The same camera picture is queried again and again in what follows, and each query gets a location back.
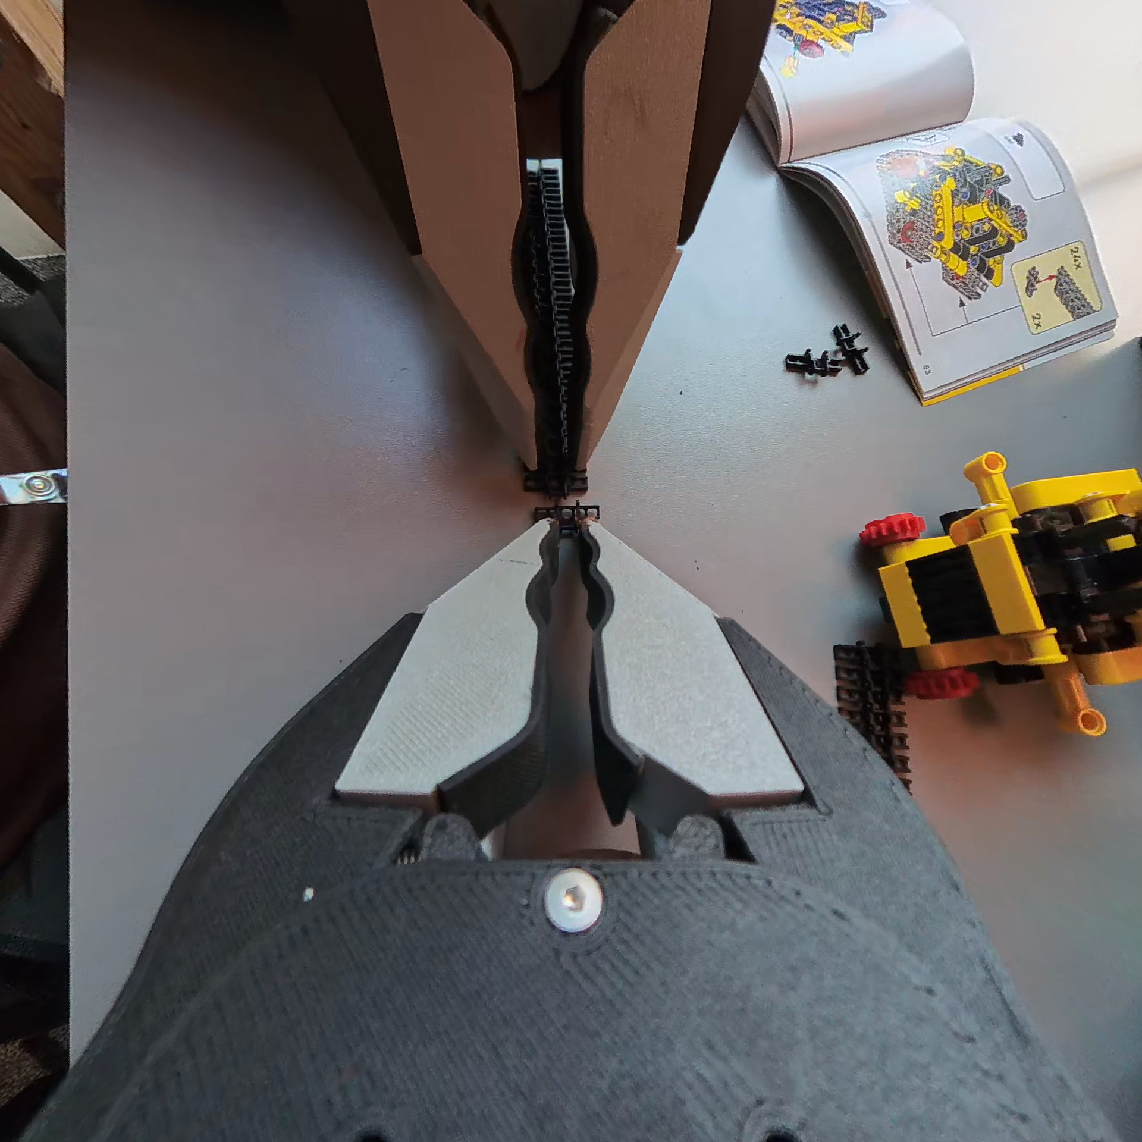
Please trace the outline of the lego instruction booklet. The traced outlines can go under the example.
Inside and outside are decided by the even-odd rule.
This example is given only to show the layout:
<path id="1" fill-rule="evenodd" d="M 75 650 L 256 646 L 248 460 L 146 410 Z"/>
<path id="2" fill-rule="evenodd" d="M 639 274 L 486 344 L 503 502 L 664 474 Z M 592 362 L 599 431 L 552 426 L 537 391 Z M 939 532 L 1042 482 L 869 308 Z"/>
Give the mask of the lego instruction booklet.
<path id="1" fill-rule="evenodd" d="M 782 2 L 748 115 L 846 226 L 924 406 L 1108 340 L 1076 181 L 1035 126 L 968 119 L 975 68 L 926 3 Z"/>

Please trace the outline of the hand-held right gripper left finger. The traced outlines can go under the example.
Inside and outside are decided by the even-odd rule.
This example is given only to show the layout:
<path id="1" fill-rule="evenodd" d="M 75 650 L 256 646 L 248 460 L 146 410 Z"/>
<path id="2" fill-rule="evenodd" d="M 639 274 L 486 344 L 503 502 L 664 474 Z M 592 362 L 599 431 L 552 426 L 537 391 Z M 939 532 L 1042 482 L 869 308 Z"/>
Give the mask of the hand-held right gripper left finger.
<path id="1" fill-rule="evenodd" d="M 561 542 L 542 521 L 430 604 L 336 782 L 340 798 L 452 813 L 479 838 L 535 800 Z"/>

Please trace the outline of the yellow lego bulldozer model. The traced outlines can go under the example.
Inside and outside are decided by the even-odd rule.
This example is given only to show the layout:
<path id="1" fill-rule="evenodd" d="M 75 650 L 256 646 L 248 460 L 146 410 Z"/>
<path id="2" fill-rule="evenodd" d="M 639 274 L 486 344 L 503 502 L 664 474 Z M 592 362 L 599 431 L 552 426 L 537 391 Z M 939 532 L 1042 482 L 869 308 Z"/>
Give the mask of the yellow lego bulldozer model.
<path id="1" fill-rule="evenodd" d="M 883 599 L 918 668 L 922 701 L 975 694 L 978 667 L 1004 684 L 1043 683 L 1068 733 L 1098 739 L 1107 720 L 1089 686 L 1141 677 L 1141 479 L 1136 468 L 1011 487 L 1008 461 L 964 467 L 979 506 L 941 518 L 944 533 L 900 513 L 866 524 Z"/>

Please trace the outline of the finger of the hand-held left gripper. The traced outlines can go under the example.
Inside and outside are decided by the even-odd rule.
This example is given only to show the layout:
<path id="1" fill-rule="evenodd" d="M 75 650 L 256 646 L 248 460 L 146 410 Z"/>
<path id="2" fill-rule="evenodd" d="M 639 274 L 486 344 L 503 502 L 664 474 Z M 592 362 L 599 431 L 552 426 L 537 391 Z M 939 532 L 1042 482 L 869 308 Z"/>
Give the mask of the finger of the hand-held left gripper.
<path id="1" fill-rule="evenodd" d="M 582 204 L 597 283 L 581 464 L 605 433 L 682 257 L 709 21 L 709 2 L 637 2 L 585 67 Z"/>
<path id="2" fill-rule="evenodd" d="M 419 234 L 414 261 L 487 406 L 536 468 L 527 321 L 513 281 L 524 204 L 510 56 L 464 2 L 369 9 Z"/>

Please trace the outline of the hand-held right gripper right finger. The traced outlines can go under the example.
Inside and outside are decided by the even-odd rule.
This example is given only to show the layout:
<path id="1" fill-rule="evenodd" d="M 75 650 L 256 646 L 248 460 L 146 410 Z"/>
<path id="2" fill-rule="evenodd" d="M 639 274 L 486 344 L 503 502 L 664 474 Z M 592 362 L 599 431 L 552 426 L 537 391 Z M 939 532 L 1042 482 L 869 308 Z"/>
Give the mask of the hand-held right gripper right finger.
<path id="1" fill-rule="evenodd" d="M 581 527 L 596 781 L 614 824 L 793 805 L 805 784 L 717 615 L 599 523 Z"/>

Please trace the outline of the brown wooden cabinet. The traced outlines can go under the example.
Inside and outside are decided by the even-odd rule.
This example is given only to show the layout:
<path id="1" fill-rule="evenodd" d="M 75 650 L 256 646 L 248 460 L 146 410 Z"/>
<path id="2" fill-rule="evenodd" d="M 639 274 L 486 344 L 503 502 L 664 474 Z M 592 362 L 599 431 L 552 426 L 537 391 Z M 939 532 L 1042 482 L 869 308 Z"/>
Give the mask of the brown wooden cabinet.
<path id="1" fill-rule="evenodd" d="M 2 3 L 3 233 L 18 251 L 66 247 L 62 3 Z"/>

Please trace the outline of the black office chair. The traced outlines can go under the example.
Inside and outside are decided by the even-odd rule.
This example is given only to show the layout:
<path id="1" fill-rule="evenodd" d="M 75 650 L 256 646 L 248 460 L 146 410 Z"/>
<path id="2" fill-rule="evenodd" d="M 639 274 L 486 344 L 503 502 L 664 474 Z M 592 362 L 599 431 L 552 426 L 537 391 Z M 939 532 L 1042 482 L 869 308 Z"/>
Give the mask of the black office chair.
<path id="1" fill-rule="evenodd" d="M 67 257 L 2 249 L 2 343 L 37 378 L 67 393 Z"/>

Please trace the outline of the pile of track pieces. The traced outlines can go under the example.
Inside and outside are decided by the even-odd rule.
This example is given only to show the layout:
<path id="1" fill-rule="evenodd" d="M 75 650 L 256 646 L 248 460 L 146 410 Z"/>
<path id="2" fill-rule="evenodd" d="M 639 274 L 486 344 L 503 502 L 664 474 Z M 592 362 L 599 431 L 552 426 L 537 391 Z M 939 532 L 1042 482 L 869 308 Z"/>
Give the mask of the pile of track pieces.
<path id="1" fill-rule="evenodd" d="M 832 338 L 831 350 L 789 353 L 784 359 L 785 370 L 807 380 L 837 377 L 845 370 L 864 377 L 869 372 L 869 363 L 866 347 L 861 343 L 862 334 L 850 329 L 847 324 L 838 324 L 832 329 Z"/>

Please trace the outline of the person's torso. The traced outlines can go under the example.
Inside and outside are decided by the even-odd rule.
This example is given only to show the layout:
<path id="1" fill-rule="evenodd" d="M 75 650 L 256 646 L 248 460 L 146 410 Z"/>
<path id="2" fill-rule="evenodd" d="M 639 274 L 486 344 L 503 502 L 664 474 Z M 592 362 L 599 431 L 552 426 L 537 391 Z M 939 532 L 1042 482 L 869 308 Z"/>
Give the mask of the person's torso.
<path id="1" fill-rule="evenodd" d="M 2 471 L 67 467 L 64 397 L 2 348 Z M 2 866 L 67 793 L 67 514 L 2 510 Z"/>

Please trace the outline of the black lego track strip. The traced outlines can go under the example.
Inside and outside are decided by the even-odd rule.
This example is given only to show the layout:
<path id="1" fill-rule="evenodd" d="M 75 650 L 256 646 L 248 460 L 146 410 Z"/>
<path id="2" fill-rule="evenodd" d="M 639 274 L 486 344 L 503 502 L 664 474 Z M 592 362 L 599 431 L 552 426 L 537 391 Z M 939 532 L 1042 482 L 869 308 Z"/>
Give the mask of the black lego track strip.
<path id="1" fill-rule="evenodd" d="M 574 328 L 573 242 L 565 211 L 562 161 L 528 161 L 521 247 L 528 309 L 524 363 L 535 399 L 536 460 L 524 486 L 561 502 L 588 490 L 580 457 L 585 366 Z"/>
<path id="2" fill-rule="evenodd" d="M 902 653 L 858 642 L 835 645 L 832 657 L 838 713 L 911 790 Z"/>

